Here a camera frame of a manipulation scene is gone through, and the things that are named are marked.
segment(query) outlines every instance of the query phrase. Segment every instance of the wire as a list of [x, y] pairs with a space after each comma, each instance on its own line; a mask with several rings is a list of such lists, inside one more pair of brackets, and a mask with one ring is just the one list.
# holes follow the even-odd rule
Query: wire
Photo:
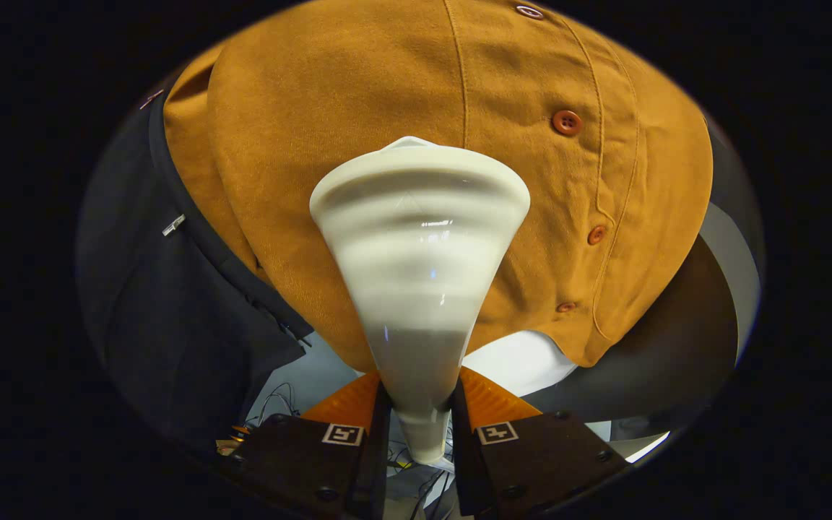
[[290, 404], [287, 403], [287, 399], [285, 399], [285, 396], [281, 395], [280, 393], [272, 392], [271, 394], [268, 395], [267, 398], [265, 398], [265, 401], [263, 401], [263, 404], [261, 404], [261, 411], [259, 412], [259, 414], [256, 417], [252, 417], [252, 419], [256, 419], [256, 418], [259, 419], [259, 424], [258, 425], [250, 424], [252, 428], [260, 427], [261, 423], [263, 421], [265, 421], [265, 408], [267, 408], [267, 406], [268, 406], [269, 399], [271, 399], [273, 397], [277, 397], [278, 399], [281, 399], [281, 402], [283, 402], [283, 404], [287, 408], [288, 414], [293, 415], [294, 410], [291, 408]]
[[413, 518], [416, 518], [416, 511], [419, 511], [420, 504], [422, 504], [423, 500], [425, 500], [425, 498], [429, 496], [429, 493], [436, 486], [436, 483], [438, 482], [439, 478], [442, 478], [443, 473], [448, 473], [448, 472], [447, 471], [439, 471], [438, 473], [435, 474], [435, 480], [433, 480], [432, 477], [429, 477], [429, 480], [426, 480], [425, 482], [423, 482], [422, 486], [419, 486], [419, 489], [422, 490], [423, 486], [425, 486], [426, 484], [429, 483], [430, 480], [432, 480], [432, 485], [430, 485], [429, 488], [427, 488], [426, 491], [423, 491], [423, 493], [420, 493], [419, 499], [416, 500], [416, 507], [413, 508], [413, 513], [410, 514], [409, 520], [413, 520]]
[[[402, 455], [402, 454], [403, 454], [403, 451], [409, 451], [409, 450], [410, 450], [410, 448], [409, 448], [409, 447], [407, 447], [407, 448], [403, 448], [402, 450], [400, 450], [399, 452], [397, 452], [396, 457], [394, 457], [394, 464], [399, 465], [399, 463], [397, 463], [397, 460], [399, 460], [400, 455]], [[397, 468], [396, 468], [396, 473], [395, 473], [394, 475], [399, 474], [399, 473], [400, 473], [400, 471], [402, 471], [403, 469], [407, 469], [407, 467], [409, 467], [409, 465], [407, 465], [406, 467], [397, 467]]]
[[445, 471], [445, 483], [442, 484], [442, 493], [439, 493], [438, 499], [435, 501], [435, 509], [432, 510], [432, 518], [430, 518], [430, 520], [436, 520], [438, 508], [442, 506], [442, 496], [445, 495], [445, 488], [449, 486], [449, 477], [451, 477], [451, 474], [448, 471]]
[[287, 395], [288, 395], [287, 401], [290, 402], [290, 409], [291, 409], [291, 412], [293, 412], [294, 411], [294, 387], [292, 387], [290, 383], [288, 383], [288, 382], [281, 383], [280, 385], [278, 385], [277, 387], [274, 388], [274, 391], [272, 391], [272, 393], [277, 392], [278, 389], [280, 389], [284, 385], [287, 385]]

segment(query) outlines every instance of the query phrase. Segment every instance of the shirt button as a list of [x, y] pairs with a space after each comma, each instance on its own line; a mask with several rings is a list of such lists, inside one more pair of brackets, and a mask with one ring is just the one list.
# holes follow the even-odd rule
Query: shirt button
[[545, 15], [541, 14], [541, 11], [538, 9], [532, 9], [528, 6], [516, 6], [516, 10], [519, 11], [519, 13], [525, 14], [525, 16], [528, 16], [530, 19], [540, 20], [545, 17]]
[[595, 244], [600, 243], [602, 239], [605, 237], [605, 226], [596, 226], [592, 228], [590, 231], [590, 236], [588, 237], [587, 241], [590, 246], [595, 246]]
[[584, 127], [584, 121], [580, 119], [580, 116], [577, 116], [569, 110], [558, 110], [558, 112], [554, 112], [554, 116], [551, 118], [551, 124], [554, 125], [556, 131], [569, 136], [580, 133]]

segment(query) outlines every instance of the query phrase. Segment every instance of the orange button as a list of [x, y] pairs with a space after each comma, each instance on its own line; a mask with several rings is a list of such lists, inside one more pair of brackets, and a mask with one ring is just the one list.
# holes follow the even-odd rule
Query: orange button
[[604, 237], [605, 226], [596, 226], [592, 228], [592, 231], [590, 231], [588, 242], [590, 243], [590, 246], [594, 246], [594, 244], [600, 243]]
[[551, 118], [551, 124], [554, 129], [564, 135], [576, 135], [580, 133], [584, 127], [584, 121], [580, 116], [570, 112], [569, 110], [558, 110], [554, 112], [554, 118]]

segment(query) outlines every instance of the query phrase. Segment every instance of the white fabric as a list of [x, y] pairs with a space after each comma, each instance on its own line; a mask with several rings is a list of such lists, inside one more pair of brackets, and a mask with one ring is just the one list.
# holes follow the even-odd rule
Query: white fabric
[[577, 365], [554, 340], [535, 330], [521, 330], [464, 356], [463, 365], [519, 397], [564, 379]]

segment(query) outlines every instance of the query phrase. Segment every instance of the screw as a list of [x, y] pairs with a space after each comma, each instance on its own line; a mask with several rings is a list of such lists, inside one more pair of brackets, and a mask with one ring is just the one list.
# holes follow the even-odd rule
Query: screw
[[339, 493], [332, 487], [323, 486], [316, 491], [316, 497], [321, 501], [334, 501], [339, 498]]
[[513, 500], [518, 499], [518, 497], [521, 497], [524, 494], [525, 486], [509, 486], [505, 488], [502, 493], [500, 493], [500, 496], [504, 499]]

